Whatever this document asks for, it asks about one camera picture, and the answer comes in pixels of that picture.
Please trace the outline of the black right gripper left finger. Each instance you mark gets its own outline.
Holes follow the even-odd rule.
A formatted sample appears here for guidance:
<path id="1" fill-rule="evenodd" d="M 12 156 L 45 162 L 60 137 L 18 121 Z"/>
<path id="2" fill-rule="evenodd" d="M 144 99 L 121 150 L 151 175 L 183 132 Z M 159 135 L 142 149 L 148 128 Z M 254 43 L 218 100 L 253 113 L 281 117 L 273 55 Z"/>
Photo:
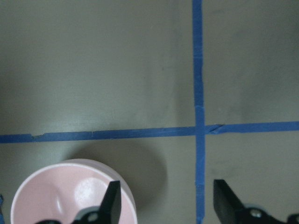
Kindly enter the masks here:
<path id="1" fill-rule="evenodd" d="M 121 183 L 109 183 L 99 208 L 100 224 L 118 224 L 121 215 Z"/>

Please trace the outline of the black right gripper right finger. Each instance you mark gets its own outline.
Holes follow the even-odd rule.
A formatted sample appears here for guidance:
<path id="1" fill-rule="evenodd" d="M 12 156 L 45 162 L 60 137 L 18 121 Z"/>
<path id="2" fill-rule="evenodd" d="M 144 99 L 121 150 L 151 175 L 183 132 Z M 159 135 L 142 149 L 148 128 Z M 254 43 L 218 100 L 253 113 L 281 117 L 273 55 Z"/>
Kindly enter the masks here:
<path id="1" fill-rule="evenodd" d="M 223 179 L 213 182 L 214 211 L 221 224 L 237 224 L 237 213 L 244 210 L 245 206 Z"/>

